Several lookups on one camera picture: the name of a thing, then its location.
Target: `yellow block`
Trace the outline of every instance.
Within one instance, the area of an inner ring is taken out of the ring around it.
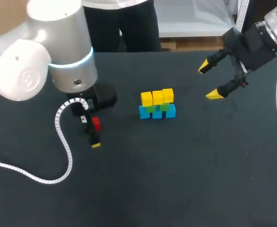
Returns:
[[[201,70],[202,70],[204,67],[206,67],[207,65],[209,65],[208,59],[206,59],[206,60],[204,61],[204,63],[201,65],[201,67],[199,68],[199,72],[200,72],[201,74],[203,74],[203,73],[201,72]]]
[[[164,103],[173,103],[174,101],[174,94],[173,89],[163,89],[163,95],[164,95]]]
[[[217,89],[211,91],[209,94],[206,95],[206,97],[207,97],[208,99],[220,99],[220,98],[224,98],[224,97],[222,97],[222,96],[218,93],[218,90],[217,90]]]
[[[162,105],[164,104],[164,94],[163,91],[153,91],[153,105]]]
[[[101,143],[97,143],[97,144],[92,145],[91,147],[92,148],[97,148],[97,147],[100,147],[100,146],[101,146]]]
[[[150,91],[140,93],[140,99],[143,107],[153,105],[153,97]]]

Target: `red block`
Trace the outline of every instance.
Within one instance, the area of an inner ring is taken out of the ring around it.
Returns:
[[[97,131],[100,131],[101,130],[101,124],[100,124],[99,118],[98,117],[92,117],[91,119],[92,119],[93,124],[95,125],[95,129]]]

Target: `metal rack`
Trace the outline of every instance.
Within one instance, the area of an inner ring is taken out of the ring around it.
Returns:
[[[241,30],[250,0],[240,3]],[[161,37],[221,36],[235,26],[224,0],[155,0]]]

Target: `black tabletop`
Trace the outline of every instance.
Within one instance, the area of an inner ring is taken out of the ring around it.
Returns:
[[[78,118],[61,118],[74,166],[57,185],[0,168],[0,227],[277,227],[277,59],[224,101],[228,59],[202,76],[208,52],[96,54],[99,80],[118,92],[98,113],[91,149]],[[176,118],[139,119],[140,93],[173,88]],[[0,162],[60,177],[66,152],[54,128],[65,101],[51,80],[33,99],[0,97]]]

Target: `black pants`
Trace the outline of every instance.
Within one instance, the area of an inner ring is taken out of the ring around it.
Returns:
[[[84,7],[95,52],[117,52],[120,30],[128,52],[161,50],[153,0],[117,10]]]

